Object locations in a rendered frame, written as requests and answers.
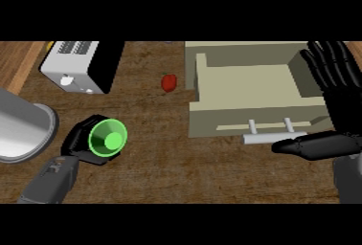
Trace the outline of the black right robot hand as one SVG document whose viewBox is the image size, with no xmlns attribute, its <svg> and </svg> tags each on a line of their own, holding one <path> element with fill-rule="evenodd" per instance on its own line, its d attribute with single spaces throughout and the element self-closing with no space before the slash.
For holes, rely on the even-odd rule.
<svg viewBox="0 0 362 245">
<path fill-rule="evenodd" d="M 362 152 L 362 70 L 343 41 L 309 41 L 300 51 L 319 86 L 334 131 L 272 144 L 275 153 L 309 161 Z"/>
</svg>

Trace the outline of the green cup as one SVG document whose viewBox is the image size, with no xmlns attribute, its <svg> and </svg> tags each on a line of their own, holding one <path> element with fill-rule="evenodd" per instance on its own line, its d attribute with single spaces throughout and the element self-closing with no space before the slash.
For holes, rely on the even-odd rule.
<svg viewBox="0 0 362 245">
<path fill-rule="evenodd" d="M 127 128 L 117 119 L 105 119 L 90 129 L 87 144 L 91 153 L 99 157 L 118 154 L 127 143 Z"/>
</svg>

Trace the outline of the beige open drawer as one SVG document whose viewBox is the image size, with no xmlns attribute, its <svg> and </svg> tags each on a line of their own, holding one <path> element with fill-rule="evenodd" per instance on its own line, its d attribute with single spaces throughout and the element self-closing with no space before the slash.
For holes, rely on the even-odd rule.
<svg viewBox="0 0 362 245">
<path fill-rule="evenodd" d="M 196 56 L 196 100 L 189 104 L 189 136 L 282 132 L 291 120 L 297 131 L 332 127 L 319 88 L 304 60 L 286 64 L 211 67 Z"/>
</svg>

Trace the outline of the beige cabinet body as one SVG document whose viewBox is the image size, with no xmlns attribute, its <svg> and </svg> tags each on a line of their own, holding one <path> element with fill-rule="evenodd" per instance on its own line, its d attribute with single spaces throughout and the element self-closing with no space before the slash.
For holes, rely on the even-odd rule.
<svg viewBox="0 0 362 245">
<path fill-rule="evenodd" d="M 286 64 L 306 41 L 186 41 L 183 46 L 185 88 L 190 90 L 195 79 L 196 56 L 207 55 L 211 67 Z"/>
</svg>

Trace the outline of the red pepper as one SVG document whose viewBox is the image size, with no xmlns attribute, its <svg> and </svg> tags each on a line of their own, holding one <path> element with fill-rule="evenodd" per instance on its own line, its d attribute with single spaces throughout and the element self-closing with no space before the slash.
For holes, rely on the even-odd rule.
<svg viewBox="0 0 362 245">
<path fill-rule="evenodd" d="M 177 76 L 165 74 L 161 79 L 161 88 L 165 92 L 173 92 L 177 88 Z"/>
</svg>

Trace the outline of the white and black toaster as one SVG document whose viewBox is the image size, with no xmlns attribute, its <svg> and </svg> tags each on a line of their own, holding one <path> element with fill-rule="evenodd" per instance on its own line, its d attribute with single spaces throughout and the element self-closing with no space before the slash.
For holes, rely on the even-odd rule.
<svg viewBox="0 0 362 245">
<path fill-rule="evenodd" d="M 65 92 L 108 94 L 122 48 L 119 40 L 54 41 L 38 71 Z"/>
</svg>

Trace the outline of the grey metal pot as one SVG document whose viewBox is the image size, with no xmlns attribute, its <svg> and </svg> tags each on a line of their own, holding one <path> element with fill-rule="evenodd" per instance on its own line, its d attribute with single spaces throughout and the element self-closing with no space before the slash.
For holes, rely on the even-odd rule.
<svg viewBox="0 0 362 245">
<path fill-rule="evenodd" d="M 49 147 L 59 126 L 54 110 L 0 88 L 0 163 L 32 159 Z"/>
</svg>

